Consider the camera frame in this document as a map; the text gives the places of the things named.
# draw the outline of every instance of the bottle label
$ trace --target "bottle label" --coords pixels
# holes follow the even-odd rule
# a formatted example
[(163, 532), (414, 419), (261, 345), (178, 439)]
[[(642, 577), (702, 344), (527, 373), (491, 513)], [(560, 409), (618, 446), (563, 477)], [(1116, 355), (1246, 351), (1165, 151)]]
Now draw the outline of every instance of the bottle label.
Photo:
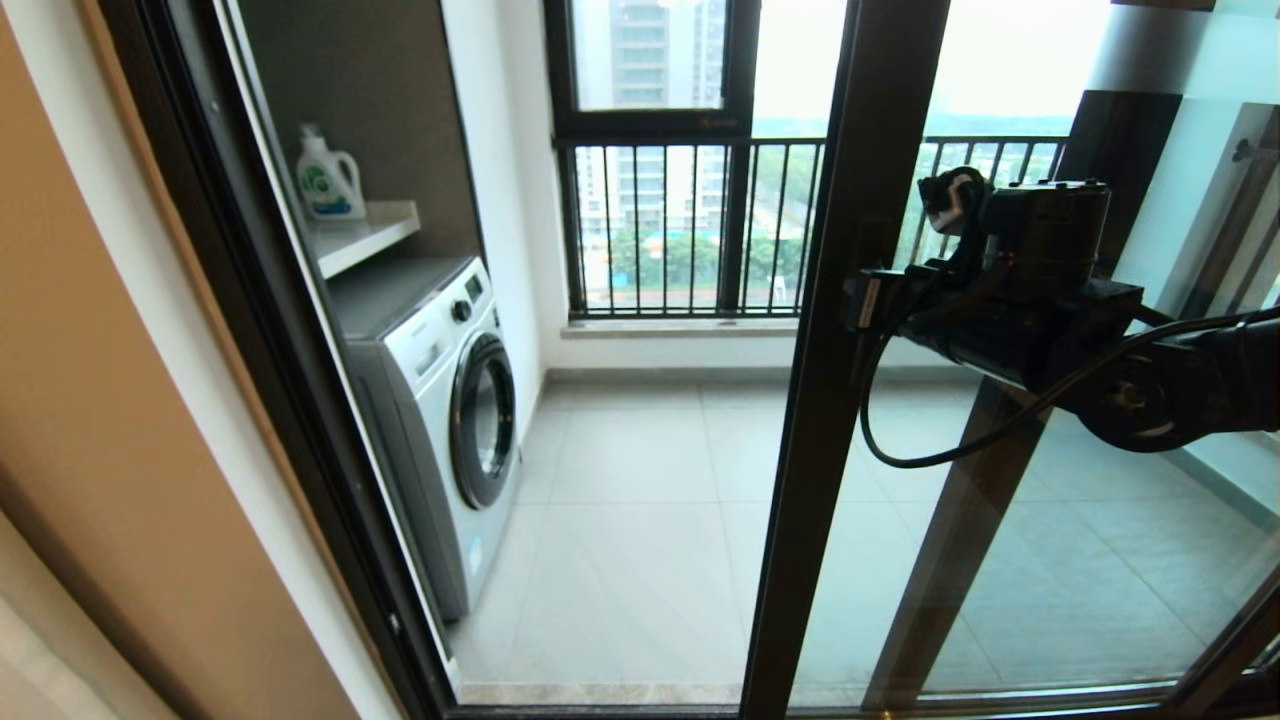
[(351, 202), (333, 187), (329, 173), (320, 165), (307, 165), (298, 176), (298, 184), (306, 195), (307, 206), (316, 215), (346, 215)]

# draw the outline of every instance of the washing machine door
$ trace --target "washing machine door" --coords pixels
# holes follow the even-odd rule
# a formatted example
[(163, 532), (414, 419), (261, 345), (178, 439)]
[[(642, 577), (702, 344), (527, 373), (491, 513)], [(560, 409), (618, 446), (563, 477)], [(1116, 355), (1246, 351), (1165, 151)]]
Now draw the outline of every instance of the washing machine door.
[(515, 464), (516, 384), (502, 338), (481, 333), (463, 352), (453, 382), (449, 451), (467, 505), (493, 505)]

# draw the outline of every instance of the door frame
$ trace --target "door frame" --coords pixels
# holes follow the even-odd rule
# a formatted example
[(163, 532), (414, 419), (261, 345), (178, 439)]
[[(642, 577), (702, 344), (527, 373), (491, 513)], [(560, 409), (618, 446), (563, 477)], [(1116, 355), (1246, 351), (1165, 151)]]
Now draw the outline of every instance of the door frame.
[[(316, 315), (303, 269), (241, 101), (215, 10), (198, 0), (99, 0), (168, 190), (289, 461), (298, 470), (360, 619), (408, 717), (781, 717), (808, 626), (856, 416), (868, 348), (842, 332), (844, 279), (892, 259), (923, 135), (947, 0), (850, 0), (787, 400), (760, 601), (739, 708), (458, 706), (431, 641), (430, 607), (376, 492), (376, 471)], [(897, 41), (910, 28), (914, 42)], [(881, 68), (893, 67), (893, 73)], [(879, 172), (869, 173), (868, 168)], [(1274, 710), (1276, 664), (1240, 675), (1274, 630), (1256, 597), (1179, 697), (1206, 716)], [(975, 711), (954, 702), (942, 711)], [(984, 705), (988, 711), (992, 703)], [(1101, 707), (1085, 717), (1156, 717), (1176, 707)], [(1043, 706), (1001, 711), (1044, 711)], [(878, 717), (851, 708), (800, 715)]]

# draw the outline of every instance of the sky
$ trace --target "sky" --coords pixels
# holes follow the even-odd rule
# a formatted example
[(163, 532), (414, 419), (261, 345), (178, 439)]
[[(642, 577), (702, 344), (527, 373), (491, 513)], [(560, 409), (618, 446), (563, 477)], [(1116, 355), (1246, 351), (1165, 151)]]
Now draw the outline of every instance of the sky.
[[(952, 0), (931, 113), (1073, 115), (1108, 0)], [(763, 0), (756, 118), (831, 110), (844, 0)]]

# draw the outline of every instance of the robotic arm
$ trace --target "robotic arm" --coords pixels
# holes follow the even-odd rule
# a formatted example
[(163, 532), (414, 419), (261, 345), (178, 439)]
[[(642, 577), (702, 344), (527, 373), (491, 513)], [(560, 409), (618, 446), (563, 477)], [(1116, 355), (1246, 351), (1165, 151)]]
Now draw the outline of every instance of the robotic arm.
[[(1210, 433), (1275, 430), (1280, 309), (1174, 322), (1142, 305), (1142, 288), (1096, 277), (1110, 191), (1096, 181), (1010, 183), (973, 168), (919, 181), (931, 224), (959, 234), (946, 260), (904, 272), (860, 270), (846, 282), (846, 325), (893, 336), (1021, 387), (1038, 400), (1005, 427), (901, 468), (986, 447), (1048, 407), (1074, 413), (1098, 438), (1134, 452), (1181, 447)], [(1152, 329), (1126, 336), (1133, 320)]]

